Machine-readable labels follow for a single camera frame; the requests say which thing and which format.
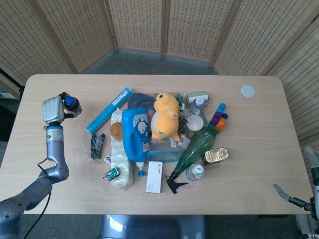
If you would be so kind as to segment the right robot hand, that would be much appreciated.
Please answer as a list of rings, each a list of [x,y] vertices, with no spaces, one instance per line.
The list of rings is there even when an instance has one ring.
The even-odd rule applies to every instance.
[[[311,212],[312,218],[316,221],[319,220],[319,152],[313,150],[311,147],[306,146],[304,152],[308,157],[311,165],[311,175],[313,179],[313,196],[310,198],[310,202],[306,202],[296,197],[292,197],[285,193],[283,189],[274,184],[274,188],[278,195],[284,200],[288,201],[291,204],[294,204],[300,208],[303,208],[305,211]]]

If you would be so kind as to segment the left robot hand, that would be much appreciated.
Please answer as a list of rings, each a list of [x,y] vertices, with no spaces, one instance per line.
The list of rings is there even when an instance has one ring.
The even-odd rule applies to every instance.
[[[79,100],[63,92],[42,104],[43,120],[47,125],[61,124],[65,119],[73,119],[82,113]]]

